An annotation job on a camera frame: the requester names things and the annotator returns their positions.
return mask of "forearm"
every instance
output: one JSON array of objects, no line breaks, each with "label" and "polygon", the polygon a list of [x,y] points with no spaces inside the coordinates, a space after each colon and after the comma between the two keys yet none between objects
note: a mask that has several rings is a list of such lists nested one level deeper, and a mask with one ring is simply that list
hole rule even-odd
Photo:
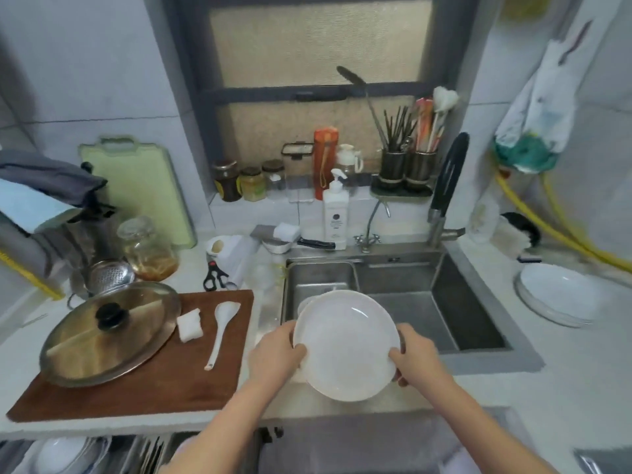
[{"label": "forearm", "polygon": [[268,387],[248,381],[163,474],[229,474],[274,397]]},{"label": "forearm", "polygon": [[504,430],[456,382],[428,390],[427,398],[484,474],[555,474],[556,471]]}]

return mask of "metal strainer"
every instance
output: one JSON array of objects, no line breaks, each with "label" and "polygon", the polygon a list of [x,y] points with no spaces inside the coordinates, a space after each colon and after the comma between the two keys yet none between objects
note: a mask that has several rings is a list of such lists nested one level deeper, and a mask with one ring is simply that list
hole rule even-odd
[{"label": "metal strainer", "polygon": [[108,289],[129,284],[136,279],[131,266],[125,261],[99,261],[85,273],[85,287],[91,295],[103,293]]}]

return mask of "white pump bottle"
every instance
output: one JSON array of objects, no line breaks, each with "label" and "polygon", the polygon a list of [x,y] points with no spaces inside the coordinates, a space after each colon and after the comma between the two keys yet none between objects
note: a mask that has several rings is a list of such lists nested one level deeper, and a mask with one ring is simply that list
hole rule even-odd
[{"label": "white pump bottle", "polygon": [[347,176],[338,168],[331,170],[334,181],[329,189],[322,192],[323,211],[325,215],[325,241],[336,243],[337,250],[347,247],[347,223],[349,219],[349,192],[338,180]]}]

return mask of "glass pot lid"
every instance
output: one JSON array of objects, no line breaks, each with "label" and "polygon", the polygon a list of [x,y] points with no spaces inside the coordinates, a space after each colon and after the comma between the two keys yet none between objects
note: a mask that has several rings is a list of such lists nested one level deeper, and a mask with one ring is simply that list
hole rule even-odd
[{"label": "glass pot lid", "polygon": [[178,293],[159,282],[112,288],[81,304],[43,344],[43,377],[64,387],[101,384],[151,358],[180,316]]}]

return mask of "orange bottle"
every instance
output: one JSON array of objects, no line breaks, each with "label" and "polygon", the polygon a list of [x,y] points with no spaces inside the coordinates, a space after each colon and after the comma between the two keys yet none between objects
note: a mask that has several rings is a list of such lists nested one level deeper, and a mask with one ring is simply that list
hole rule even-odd
[{"label": "orange bottle", "polygon": [[322,192],[334,180],[331,170],[336,164],[336,146],[339,133],[336,128],[318,128],[314,131],[313,178],[316,199],[322,201]]}]

